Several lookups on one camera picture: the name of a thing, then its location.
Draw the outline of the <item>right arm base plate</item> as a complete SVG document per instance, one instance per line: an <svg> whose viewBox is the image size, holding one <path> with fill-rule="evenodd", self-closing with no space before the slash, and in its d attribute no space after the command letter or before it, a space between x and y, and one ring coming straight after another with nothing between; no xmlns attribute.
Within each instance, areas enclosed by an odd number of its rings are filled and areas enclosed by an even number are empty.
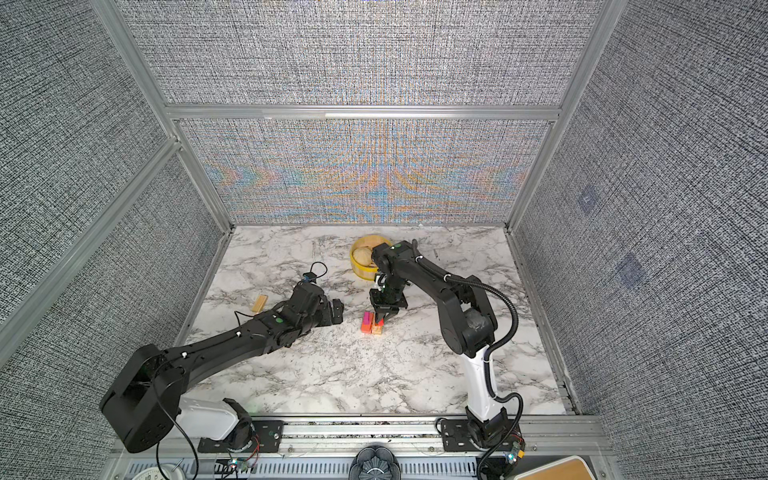
<svg viewBox="0 0 768 480"><path fill-rule="evenodd" d="M484 425L461 418L441 418L436 430L446 452L480 452L496 446L512 426L512 420L486 422Z"/></svg>

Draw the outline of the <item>orange wood block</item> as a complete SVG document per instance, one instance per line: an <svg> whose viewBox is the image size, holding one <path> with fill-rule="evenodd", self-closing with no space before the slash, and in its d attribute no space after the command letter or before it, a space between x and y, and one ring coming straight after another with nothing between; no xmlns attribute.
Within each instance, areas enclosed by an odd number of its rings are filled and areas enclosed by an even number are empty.
<svg viewBox="0 0 768 480"><path fill-rule="evenodd" d="M374 313L365 311L363 313L360 330L363 334L371 334L374 325Z"/></svg>

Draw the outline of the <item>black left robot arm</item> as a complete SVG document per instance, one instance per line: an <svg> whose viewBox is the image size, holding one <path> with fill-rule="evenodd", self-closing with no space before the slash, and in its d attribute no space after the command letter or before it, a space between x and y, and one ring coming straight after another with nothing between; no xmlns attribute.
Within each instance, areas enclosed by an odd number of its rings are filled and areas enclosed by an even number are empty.
<svg viewBox="0 0 768 480"><path fill-rule="evenodd" d="M161 350L138 348L100 402L100 410L130 453L144 452L176 431L231 451L248 448L254 437L250 416L239 403L224 399L214 408L227 418L195 421L182 396L201 381L253 357L288 348L316 327L343 322L344 304L322 288L301 281L291 297L250 315L236 328L202 341Z"/></svg>

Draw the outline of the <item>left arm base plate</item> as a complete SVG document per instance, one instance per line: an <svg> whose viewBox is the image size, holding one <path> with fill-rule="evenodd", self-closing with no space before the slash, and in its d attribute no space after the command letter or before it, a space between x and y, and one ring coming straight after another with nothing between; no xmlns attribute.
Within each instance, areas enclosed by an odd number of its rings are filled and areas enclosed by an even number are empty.
<svg viewBox="0 0 768 480"><path fill-rule="evenodd" d="M200 439L199 453L251 454L277 453L282 441L285 423L281 420L259 420L242 424L223 440Z"/></svg>

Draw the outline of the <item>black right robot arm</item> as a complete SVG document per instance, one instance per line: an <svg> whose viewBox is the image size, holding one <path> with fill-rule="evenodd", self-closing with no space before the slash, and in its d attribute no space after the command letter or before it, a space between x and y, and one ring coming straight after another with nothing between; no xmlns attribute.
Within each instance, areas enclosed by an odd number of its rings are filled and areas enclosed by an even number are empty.
<svg viewBox="0 0 768 480"><path fill-rule="evenodd" d="M462 363L466 424L474 445L486 451L507 442L522 445L524 400L516 392L503 396L496 391L492 359L519 327L511 300L475 276L462 277L437 266L421 254L416 241L382 243L373 248L372 260L378 273L369 298L377 323L408 308L405 288L410 285L435 303L442 338Z"/></svg>

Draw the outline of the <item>long natural wood block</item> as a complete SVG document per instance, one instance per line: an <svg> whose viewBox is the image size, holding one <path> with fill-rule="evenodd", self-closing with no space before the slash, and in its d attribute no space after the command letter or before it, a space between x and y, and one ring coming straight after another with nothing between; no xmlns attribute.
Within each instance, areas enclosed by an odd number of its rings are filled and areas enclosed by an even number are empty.
<svg viewBox="0 0 768 480"><path fill-rule="evenodd" d="M268 300L267 295L259 295L256 301L253 303L251 307L251 311L255 314L262 312L264 310L267 300Z"/></svg>

